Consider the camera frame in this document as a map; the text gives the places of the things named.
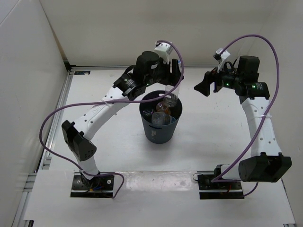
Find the clear plastic water bottle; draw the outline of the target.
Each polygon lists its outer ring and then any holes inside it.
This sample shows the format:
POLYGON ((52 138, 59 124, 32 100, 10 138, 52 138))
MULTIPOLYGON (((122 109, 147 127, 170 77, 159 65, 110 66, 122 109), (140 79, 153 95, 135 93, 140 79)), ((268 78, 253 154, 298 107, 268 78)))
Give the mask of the clear plastic water bottle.
MULTIPOLYGON (((172 86, 170 84, 170 76, 168 77, 167 85, 165 86, 165 93, 172 90, 175 86, 172 86)), ((180 85, 178 85, 169 95, 166 95, 163 99, 163 101, 169 106, 169 108, 173 108, 177 105, 178 101, 178 95, 179 95, 179 88, 180 85)))

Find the orange juice bottle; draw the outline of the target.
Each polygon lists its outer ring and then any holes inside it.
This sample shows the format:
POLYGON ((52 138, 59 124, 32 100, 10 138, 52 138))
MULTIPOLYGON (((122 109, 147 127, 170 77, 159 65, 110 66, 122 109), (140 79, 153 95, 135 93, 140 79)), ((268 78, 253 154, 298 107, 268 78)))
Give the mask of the orange juice bottle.
POLYGON ((157 103, 156 111, 164 112, 165 114, 171 115, 171 110, 170 110, 169 106, 163 101, 157 103))

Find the blue-tinted plastic bottle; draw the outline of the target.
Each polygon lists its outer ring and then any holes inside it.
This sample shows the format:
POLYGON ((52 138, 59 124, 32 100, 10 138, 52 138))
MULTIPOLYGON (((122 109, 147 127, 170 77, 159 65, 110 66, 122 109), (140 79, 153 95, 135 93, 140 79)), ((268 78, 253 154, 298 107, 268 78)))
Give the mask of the blue-tinted plastic bottle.
POLYGON ((151 122, 154 125, 169 125, 176 121, 176 118, 165 114, 164 112, 154 112, 151 117, 151 122))

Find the clear bottle with green label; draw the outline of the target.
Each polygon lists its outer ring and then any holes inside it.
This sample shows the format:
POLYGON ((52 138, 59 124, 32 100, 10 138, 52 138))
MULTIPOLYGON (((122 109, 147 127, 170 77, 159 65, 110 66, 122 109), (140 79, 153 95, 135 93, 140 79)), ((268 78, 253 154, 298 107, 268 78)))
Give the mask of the clear bottle with green label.
POLYGON ((143 117, 151 117, 153 115, 153 113, 155 112, 154 108, 145 108, 142 111, 142 116, 143 117))

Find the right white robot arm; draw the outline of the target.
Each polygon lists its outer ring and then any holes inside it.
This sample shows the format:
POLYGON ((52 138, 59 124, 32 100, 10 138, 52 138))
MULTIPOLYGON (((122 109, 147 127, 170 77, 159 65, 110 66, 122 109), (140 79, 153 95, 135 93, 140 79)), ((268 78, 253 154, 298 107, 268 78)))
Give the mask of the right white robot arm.
POLYGON ((218 189, 225 188, 230 182, 277 182, 291 167, 290 157, 284 156, 273 130, 269 110, 273 99, 268 86, 259 82, 259 58, 241 56, 238 67, 216 54, 218 67, 205 73, 201 83, 194 89, 204 96, 210 95, 210 86, 214 92, 222 88, 235 91, 245 112, 250 139, 244 152, 251 151, 250 157, 237 158, 233 164, 220 165, 218 173, 213 176, 213 185, 218 189))

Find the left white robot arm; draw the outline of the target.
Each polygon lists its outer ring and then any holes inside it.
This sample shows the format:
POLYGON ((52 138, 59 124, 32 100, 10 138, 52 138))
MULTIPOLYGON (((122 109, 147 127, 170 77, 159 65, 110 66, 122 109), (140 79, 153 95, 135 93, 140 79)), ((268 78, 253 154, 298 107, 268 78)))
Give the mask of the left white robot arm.
POLYGON ((97 151, 92 139, 97 131, 118 111, 126 107, 146 88, 160 83, 175 86, 182 79, 178 60, 169 60, 169 55, 160 51, 144 51, 134 65, 129 66, 113 83, 102 100, 75 121, 64 121, 64 141, 76 157, 80 166, 82 182, 89 188, 99 185, 99 170, 94 154, 97 151))

